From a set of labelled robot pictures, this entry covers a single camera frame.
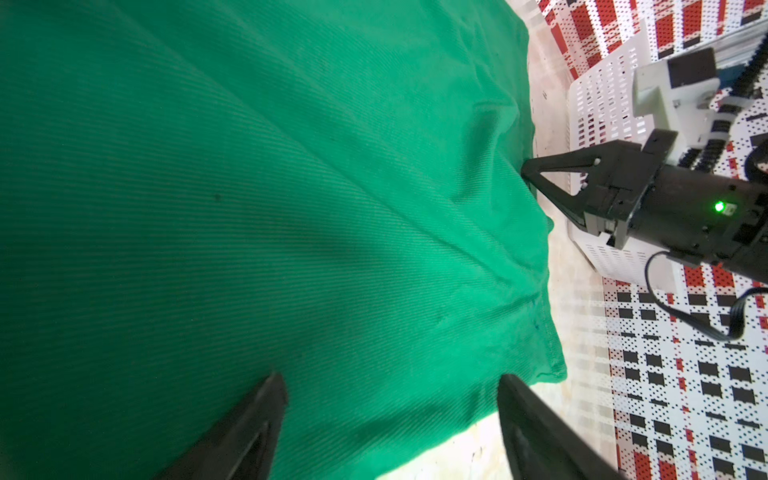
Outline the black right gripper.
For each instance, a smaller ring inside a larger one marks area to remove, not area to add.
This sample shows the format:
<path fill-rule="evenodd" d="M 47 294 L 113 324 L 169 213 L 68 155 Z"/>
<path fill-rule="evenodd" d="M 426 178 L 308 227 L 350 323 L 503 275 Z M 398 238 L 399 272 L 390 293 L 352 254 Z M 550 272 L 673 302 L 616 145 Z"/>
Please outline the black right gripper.
<path fill-rule="evenodd" d="M 691 265 L 709 263 L 767 280 L 767 145 L 745 161 L 747 179 L 670 165 L 656 131 L 645 145 L 615 140 L 527 160 L 522 177 L 568 220 L 621 249 L 637 239 Z M 578 173 L 587 186 L 571 195 L 545 173 Z"/>

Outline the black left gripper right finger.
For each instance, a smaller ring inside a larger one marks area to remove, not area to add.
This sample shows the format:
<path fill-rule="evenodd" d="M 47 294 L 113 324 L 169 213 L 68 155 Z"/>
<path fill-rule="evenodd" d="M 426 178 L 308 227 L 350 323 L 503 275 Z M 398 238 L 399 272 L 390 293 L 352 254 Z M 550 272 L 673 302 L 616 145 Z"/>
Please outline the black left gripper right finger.
<path fill-rule="evenodd" d="M 519 377 L 501 376 L 497 406 L 512 477 L 524 480 L 615 479 L 602 459 Z"/>

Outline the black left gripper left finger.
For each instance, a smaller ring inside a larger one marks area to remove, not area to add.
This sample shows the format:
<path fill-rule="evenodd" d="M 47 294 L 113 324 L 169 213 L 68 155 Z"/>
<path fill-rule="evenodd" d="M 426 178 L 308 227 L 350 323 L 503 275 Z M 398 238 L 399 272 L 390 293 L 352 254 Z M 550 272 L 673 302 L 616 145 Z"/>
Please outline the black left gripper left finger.
<path fill-rule="evenodd" d="M 158 479 L 267 479 L 288 405 L 284 378 L 274 373 L 250 390 Z"/>

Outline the green tank top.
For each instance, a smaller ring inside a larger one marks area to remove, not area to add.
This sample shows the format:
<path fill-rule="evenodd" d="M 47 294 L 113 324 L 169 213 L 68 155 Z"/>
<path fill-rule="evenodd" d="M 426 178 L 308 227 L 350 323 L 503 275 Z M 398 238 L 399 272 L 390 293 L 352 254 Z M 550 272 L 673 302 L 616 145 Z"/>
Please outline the green tank top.
<path fill-rule="evenodd" d="M 149 479 L 263 378 L 374 479 L 567 376 L 504 1 L 5 1 L 1 475 Z"/>

